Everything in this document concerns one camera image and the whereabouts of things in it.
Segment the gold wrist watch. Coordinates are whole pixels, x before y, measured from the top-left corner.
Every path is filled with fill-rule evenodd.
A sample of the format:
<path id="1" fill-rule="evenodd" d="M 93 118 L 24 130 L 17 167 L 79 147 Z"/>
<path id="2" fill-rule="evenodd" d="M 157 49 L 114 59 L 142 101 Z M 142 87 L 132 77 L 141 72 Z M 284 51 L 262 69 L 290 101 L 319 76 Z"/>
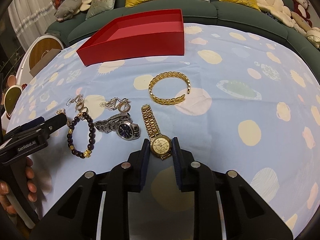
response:
<path id="1" fill-rule="evenodd" d="M 141 111 L 152 154 L 162 160 L 168 159 L 171 157 L 171 139 L 161 133 L 150 105 L 143 105 Z"/>

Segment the grey plush animal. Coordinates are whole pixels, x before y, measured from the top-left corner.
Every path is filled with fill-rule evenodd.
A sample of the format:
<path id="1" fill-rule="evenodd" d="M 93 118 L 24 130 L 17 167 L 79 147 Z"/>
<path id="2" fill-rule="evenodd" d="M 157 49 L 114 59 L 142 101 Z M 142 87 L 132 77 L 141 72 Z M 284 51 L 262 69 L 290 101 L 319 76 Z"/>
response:
<path id="1" fill-rule="evenodd" d="M 64 0 L 56 10 L 54 16 L 57 22 L 63 22 L 71 19 L 80 12 L 82 0 Z"/>

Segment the tan plush toy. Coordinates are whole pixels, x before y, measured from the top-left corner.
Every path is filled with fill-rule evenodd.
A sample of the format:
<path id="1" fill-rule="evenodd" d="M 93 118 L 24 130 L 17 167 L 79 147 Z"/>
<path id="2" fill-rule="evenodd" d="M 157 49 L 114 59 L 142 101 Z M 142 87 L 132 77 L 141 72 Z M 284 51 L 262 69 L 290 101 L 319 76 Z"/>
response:
<path id="1" fill-rule="evenodd" d="M 306 20 L 304 20 L 304 18 L 302 18 L 299 14 L 297 14 L 296 12 L 292 11 L 291 12 L 291 17 L 296 21 L 296 23 L 298 24 L 298 26 L 303 29 L 305 32 L 311 30 L 310 25 L 308 24 L 308 22 L 306 22 Z"/>

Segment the red monkey plush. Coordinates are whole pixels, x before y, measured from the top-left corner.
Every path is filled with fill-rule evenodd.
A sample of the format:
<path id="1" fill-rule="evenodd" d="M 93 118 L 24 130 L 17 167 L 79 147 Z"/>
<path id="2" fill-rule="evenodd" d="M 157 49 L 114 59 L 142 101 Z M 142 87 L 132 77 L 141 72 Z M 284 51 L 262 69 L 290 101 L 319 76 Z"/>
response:
<path id="1" fill-rule="evenodd" d="M 294 12 L 296 12 L 301 18 L 303 18 L 310 27 L 312 27 L 312 22 L 310 21 L 310 14 L 308 8 L 310 5 L 309 0 L 293 0 Z"/>

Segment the silver wrist watch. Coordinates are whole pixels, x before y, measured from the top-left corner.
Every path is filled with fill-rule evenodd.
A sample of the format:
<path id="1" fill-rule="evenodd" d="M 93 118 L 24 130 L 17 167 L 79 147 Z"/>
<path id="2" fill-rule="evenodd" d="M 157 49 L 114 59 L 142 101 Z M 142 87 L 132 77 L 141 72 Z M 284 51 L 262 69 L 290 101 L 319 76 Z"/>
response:
<path id="1" fill-rule="evenodd" d="M 129 113 L 119 113 L 106 120 L 96 121 L 94 126 L 101 133 L 116 132 L 121 139 L 126 141 L 140 137 L 139 125 L 133 123 Z"/>

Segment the white curtain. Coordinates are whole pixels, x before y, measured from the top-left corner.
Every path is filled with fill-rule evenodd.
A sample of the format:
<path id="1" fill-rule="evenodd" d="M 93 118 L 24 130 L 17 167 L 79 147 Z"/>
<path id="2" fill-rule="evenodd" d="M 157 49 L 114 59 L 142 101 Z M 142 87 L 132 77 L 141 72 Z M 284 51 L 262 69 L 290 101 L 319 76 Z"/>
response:
<path id="1" fill-rule="evenodd" d="M 24 50 L 55 22 L 52 0 L 12 0 L 8 7 L 10 22 Z"/>

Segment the green sofa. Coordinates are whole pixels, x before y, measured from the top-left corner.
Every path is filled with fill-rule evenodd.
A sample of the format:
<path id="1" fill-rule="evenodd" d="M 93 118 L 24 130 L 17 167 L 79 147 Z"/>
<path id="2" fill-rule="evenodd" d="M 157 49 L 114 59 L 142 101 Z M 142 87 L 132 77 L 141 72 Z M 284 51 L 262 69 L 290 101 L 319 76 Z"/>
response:
<path id="1" fill-rule="evenodd" d="M 115 18 L 138 12 L 181 9 L 185 23 L 220 25 L 268 38 L 294 51 L 319 78 L 319 50 L 303 35 L 263 12 L 232 2 L 219 0 L 153 0 L 133 8 L 125 7 L 125 0 L 116 0 L 114 9 L 87 19 L 84 12 L 64 22 L 55 21 L 46 32 L 71 46 L 92 36 Z"/>

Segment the cream flower cushion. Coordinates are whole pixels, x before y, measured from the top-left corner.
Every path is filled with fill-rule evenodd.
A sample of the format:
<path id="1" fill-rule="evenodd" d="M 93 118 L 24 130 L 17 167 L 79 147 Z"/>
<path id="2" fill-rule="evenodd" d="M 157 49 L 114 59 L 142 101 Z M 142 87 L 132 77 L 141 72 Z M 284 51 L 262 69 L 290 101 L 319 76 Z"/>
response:
<path id="1" fill-rule="evenodd" d="M 269 12 L 275 19 L 289 28 L 297 26 L 297 22 L 291 18 L 290 9 L 284 5 L 283 0 L 256 0 L 259 9 Z"/>

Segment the cream blanket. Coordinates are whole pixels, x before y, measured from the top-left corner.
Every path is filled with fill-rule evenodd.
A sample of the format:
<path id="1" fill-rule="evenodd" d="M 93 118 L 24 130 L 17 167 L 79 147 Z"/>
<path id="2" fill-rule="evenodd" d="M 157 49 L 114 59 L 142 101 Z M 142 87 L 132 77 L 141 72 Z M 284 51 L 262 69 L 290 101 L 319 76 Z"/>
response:
<path id="1" fill-rule="evenodd" d="M 306 38 L 312 43 L 317 49 L 320 47 L 320 29 L 313 27 L 306 32 Z"/>

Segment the red shallow box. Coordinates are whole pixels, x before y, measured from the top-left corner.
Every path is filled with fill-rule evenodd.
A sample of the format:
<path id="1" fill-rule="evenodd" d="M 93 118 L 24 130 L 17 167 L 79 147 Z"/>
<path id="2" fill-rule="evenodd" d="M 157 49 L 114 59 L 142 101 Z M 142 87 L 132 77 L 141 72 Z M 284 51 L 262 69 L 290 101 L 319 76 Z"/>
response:
<path id="1" fill-rule="evenodd" d="M 103 26 L 77 49 L 85 66 L 149 56 L 183 56 L 181 9 L 164 9 L 121 16 Z"/>

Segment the blue patterned tablecloth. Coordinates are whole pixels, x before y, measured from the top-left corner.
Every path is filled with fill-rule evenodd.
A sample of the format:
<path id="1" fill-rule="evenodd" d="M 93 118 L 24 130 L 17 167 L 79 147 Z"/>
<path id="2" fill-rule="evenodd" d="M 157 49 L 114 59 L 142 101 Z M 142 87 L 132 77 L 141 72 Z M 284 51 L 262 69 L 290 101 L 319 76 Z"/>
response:
<path id="1" fill-rule="evenodd" d="M 100 103 L 131 101 L 140 137 L 95 134 L 90 158 L 67 147 L 67 127 L 31 158 L 40 216 L 83 175 L 126 161 L 148 137 L 141 107 L 150 105 L 159 128 L 214 171 L 236 170 L 298 236 L 319 207 L 319 84 L 304 61 L 266 38 L 214 25 L 186 24 L 185 54 L 84 66 L 77 43 L 34 77 L 8 129 L 64 109 L 69 118 L 84 96 L 94 121 L 114 115 Z"/>

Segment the grey-green cushion left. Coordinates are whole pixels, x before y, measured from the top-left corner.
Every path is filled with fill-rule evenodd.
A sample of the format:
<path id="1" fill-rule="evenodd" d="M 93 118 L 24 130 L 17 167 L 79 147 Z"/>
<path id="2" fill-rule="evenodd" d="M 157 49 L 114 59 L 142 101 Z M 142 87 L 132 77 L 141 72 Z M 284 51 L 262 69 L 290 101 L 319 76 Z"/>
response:
<path id="1" fill-rule="evenodd" d="M 116 0 L 92 0 L 86 20 L 102 12 L 112 10 Z"/>

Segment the white framed mirror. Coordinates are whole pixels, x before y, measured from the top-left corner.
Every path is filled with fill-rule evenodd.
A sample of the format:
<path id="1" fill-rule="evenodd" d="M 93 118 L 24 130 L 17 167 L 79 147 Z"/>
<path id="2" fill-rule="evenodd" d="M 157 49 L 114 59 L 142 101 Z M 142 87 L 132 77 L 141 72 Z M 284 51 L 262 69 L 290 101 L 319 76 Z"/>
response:
<path id="1" fill-rule="evenodd" d="M 4 94 L 4 108 L 7 118 L 10 120 L 11 115 L 15 109 L 16 103 L 21 96 L 23 89 L 20 85 L 13 85 Z"/>

